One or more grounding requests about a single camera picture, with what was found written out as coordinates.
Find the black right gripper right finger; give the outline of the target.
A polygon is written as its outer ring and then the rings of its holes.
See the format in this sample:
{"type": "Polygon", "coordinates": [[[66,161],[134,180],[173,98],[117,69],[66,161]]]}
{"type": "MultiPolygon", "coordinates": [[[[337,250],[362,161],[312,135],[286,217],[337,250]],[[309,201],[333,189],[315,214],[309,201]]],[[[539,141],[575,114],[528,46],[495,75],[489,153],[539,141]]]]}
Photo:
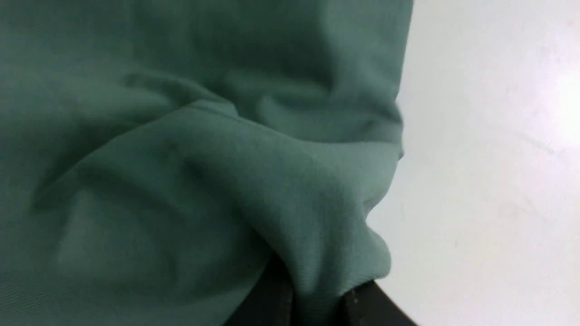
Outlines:
{"type": "Polygon", "coordinates": [[[369,281],[340,299],[341,326],[416,326],[379,287],[369,281]]]}

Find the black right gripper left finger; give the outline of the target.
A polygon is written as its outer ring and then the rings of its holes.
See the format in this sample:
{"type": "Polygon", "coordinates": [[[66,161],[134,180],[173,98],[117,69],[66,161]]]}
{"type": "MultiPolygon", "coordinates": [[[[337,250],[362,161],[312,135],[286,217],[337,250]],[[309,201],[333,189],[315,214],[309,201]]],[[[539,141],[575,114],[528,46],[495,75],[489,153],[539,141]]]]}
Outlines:
{"type": "Polygon", "coordinates": [[[292,326],[294,288],[285,264],[273,254],[259,280],[226,326],[292,326]]]}

